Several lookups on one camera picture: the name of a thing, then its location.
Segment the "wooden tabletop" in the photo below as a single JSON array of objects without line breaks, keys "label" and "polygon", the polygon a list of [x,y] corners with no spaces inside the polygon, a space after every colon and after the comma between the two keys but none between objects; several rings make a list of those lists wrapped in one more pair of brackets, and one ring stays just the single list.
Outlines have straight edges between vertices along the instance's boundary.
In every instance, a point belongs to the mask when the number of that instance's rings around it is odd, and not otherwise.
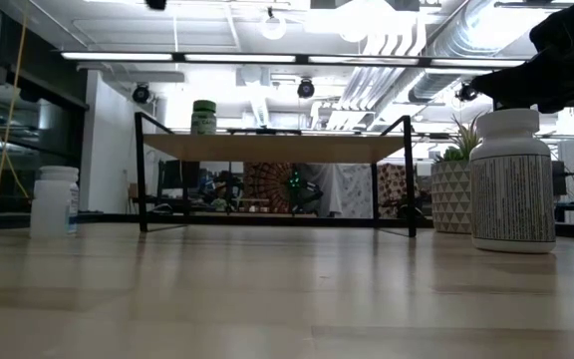
[{"label": "wooden tabletop", "polygon": [[144,135],[182,161],[374,164],[404,146],[401,137]]}]

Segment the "white pill bottle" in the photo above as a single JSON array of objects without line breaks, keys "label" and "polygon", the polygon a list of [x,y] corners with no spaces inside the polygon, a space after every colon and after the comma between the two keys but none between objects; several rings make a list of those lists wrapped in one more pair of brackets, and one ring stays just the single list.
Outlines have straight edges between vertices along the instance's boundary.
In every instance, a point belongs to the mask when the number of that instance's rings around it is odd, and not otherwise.
[{"label": "white pill bottle", "polygon": [[550,150],[534,139],[539,113],[492,112],[477,120],[470,154],[471,229],[480,249],[547,253],[555,247]]}]

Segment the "security camera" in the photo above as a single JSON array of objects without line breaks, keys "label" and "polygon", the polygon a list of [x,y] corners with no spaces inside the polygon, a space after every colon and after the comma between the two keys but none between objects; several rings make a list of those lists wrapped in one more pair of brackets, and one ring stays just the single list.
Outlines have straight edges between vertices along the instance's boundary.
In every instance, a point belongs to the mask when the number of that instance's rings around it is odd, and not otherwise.
[{"label": "security camera", "polygon": [[301,99],[309,99],[314,96],[314,84],[312,84],[311,79],[302,79],[300,85],[298,86],[298,97]]},{"label": "security camera", "polygon": [[462,83],[462,87],[455,91],[455,97],[462,102],[469,102],[477,99],[479,92],[470,83]]},{"label": "security camera", "polygon": [[145,0],[145,4],[151,10],[165,10],[165,5],[167,5],[167,0]]},{"label": "security camera", "polygon": [[132,93],[132,99],[137,104],[147,104],[151,100],[151,92],[148,84],[137,84],[137,89]]}]

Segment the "bottle label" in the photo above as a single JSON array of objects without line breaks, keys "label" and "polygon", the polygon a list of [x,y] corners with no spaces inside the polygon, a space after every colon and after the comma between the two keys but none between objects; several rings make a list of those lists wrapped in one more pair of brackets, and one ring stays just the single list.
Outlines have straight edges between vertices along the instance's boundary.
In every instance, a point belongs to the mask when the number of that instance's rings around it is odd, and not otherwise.
[{"label": "bottle label", "polygon": [[474,238],[555,241],[550,157],[518,155],[470,162]]},{"label": "bottle label", "polygon": [[70,207],[68,210],[68,233],[77,232],[77,215],[79,214],[79,188],[70,187]]}]

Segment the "desk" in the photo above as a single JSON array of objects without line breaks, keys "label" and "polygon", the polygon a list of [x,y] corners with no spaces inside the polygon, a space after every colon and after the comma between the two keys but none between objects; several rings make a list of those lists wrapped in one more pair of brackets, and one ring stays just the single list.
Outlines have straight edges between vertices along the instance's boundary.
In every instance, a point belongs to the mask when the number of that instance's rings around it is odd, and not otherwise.
[{"label": "desk", "polygon": [[[143,121],[148,121],[165,134],[145,135]],[[387,134],[402,124],[404,136]],[[240,216],[243,221],[236,222],[232,217],[206,217],[192,214],[189,210],[187,190],[183,191],[186,203],[183,216],[170,216],[170,223],[193,224],[261,224],[261,225],[333,225],[385,227],[393,220],[380,219],[378,214],[378,170],[376,163],[390,154],[404,148],[407,173],[407,198],[409,213],[406,225],[409,236],[416,236],[416,210],[414,191],[414,168],[412,155],[411,117],[402,116],[379,137],[365,136],[292,136],[292,135],[177,135],[154,118],[144,113],[135,113],[135,131],[137,143],[137,174],[139,188],[139,223],[142,232],[147,232],[149,214],[145,210],[145,172],[144,145],[162,151],[184,162],[253,162],[253,163],[315,163],[315,164],[371,164],[373,218],[303,218],[294,214],[287,217],[267,218],[250,213]]]}]

